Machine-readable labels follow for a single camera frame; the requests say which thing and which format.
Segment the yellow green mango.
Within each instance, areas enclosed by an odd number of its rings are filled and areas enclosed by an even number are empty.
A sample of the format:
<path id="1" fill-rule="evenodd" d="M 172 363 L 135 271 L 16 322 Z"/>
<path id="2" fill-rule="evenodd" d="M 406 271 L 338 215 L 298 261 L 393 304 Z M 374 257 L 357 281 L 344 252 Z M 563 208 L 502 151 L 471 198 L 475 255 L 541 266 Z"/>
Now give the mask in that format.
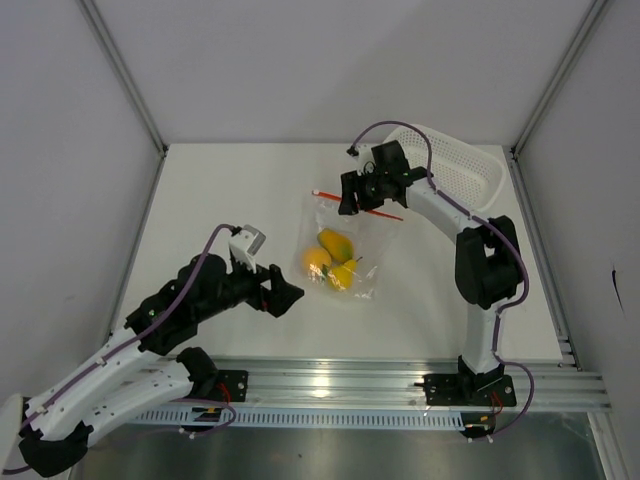
<path id="1" fill-rule="evenodd" d="M 317 241 L 337 263 L 344 263 L 354 258 L 351 240 L 337 231 L 325 228 L 317 234 Z"/>

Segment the orange fruit with leaf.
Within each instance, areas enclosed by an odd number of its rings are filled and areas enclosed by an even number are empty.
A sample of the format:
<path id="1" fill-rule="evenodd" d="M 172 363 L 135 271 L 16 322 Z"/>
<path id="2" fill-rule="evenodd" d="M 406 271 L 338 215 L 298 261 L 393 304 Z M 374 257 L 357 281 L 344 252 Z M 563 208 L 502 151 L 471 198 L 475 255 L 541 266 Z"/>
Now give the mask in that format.
<path id="1" fill-rule="evenodd" d="M 331 266 L 332 257 L 323 247 L 309 247 L 302 253 L 301 268 L 311 278 L 324 277 Z"/>

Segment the clear orange zip top bag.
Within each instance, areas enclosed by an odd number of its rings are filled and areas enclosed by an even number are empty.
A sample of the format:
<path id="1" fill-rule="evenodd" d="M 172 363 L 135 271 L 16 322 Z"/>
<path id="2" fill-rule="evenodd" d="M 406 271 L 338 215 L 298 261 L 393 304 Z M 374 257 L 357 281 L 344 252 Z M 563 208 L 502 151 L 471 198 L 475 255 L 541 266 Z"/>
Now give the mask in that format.
<path id="1" fill-rule="evenodd" d="M 341 215 L 340 202 L 317 189 L 304 198 L 291 271 L 314 292 L 370 300 L 404 219 L 380 210 Z"/>

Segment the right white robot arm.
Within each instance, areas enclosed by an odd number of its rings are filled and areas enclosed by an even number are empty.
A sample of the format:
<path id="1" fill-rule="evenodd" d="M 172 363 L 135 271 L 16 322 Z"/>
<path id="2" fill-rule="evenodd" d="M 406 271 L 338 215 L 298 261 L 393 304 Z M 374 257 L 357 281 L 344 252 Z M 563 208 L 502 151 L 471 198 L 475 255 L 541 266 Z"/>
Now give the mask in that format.
<path id="1" fill-rule="evenodd" d="M 465 346 L 458 360 L 458 395 L 468 403 L 489 396 L 502 379 L 497 356 L 502 311 L 523 302 L 529 278 L 515 224 L 506 215 L 484 219 L 437 187 L 429 164 L 412 167 L 397 141 L 372 149 L 372 165 L 340 177 L 341 215 L 372 211 L 392 200 L 435 225 L 454 243 L 454 281 L 467 302 Z"/>

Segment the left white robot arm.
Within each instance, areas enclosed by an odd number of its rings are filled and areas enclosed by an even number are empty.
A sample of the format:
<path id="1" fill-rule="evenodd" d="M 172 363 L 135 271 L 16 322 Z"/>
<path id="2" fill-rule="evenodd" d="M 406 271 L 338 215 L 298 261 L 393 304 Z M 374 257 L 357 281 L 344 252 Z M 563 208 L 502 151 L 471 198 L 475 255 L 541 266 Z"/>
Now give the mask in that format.
<path id="1" fill-rule="evenodd" d="M 276 265 L 250 269 L 218 255 L 195 257 L 67 379 L 24 403 L 19 451 L 44 478 L 78 463 L 102 437 L 166 402 L 216 399 L 219 370 L 200 347 L 187 347 L 149 377 L 127 384 L 193 338 L 200 323 L 246 304 L 274 318 L 304 295 Z"/>

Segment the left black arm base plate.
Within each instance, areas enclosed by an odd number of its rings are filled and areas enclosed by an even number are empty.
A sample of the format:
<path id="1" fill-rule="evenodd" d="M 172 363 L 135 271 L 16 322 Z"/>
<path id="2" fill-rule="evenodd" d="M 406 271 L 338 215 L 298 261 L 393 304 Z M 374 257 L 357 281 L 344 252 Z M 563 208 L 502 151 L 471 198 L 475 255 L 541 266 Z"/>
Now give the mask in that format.
<path id="1" fill-rule="evenodd" d="M 224 403 L 244 403 L 249 385 L 246 370 L 220 370 L 215 377 L 197 380 L 187 399 L 204 399 Z"/>

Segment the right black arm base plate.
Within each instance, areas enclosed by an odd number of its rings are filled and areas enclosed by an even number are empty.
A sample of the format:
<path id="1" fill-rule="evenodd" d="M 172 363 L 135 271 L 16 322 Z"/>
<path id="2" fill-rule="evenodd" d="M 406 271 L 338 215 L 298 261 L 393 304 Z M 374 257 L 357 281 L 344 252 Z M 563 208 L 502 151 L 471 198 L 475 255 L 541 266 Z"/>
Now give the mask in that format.
<path id="1" fill-rule="evenodd" d="M 515 388 L 509 375 L 443 374 L 422 377 L 414 386 L 420 388 L 430 406 L 490 407 L 499 400 L 505 407 L 517 405 Z"/>

